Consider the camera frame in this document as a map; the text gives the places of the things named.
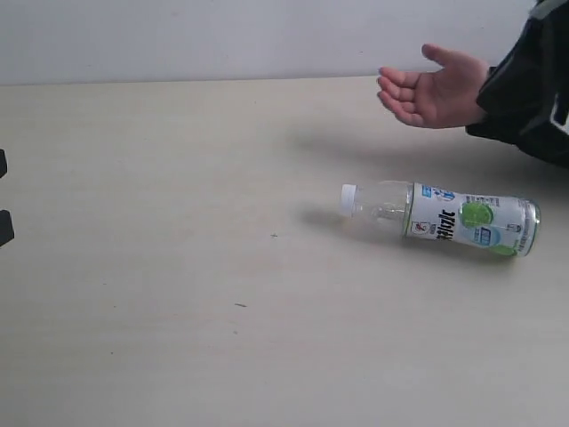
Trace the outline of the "person's open hand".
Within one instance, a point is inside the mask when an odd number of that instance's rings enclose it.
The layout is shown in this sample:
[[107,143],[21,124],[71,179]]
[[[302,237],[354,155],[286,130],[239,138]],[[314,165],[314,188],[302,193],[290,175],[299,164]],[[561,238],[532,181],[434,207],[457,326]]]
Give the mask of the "person's open hand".
[[489,76],[488,63],[435,44],[424,44],[421,53],[440,69],[380,68],[377,96],[382,105],[399,122],[417,128],[457,128],[480,122],[485,112],[477,96]]

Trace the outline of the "black sleeved forearm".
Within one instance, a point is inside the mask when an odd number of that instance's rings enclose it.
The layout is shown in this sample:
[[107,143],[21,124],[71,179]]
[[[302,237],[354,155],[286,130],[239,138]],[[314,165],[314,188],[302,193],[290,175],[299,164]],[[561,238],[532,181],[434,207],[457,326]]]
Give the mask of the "black sleeved forearm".
[[539,1],[478,96],[485,112],[469,135],[518,147],[552,165],[568,166],[568,3]]

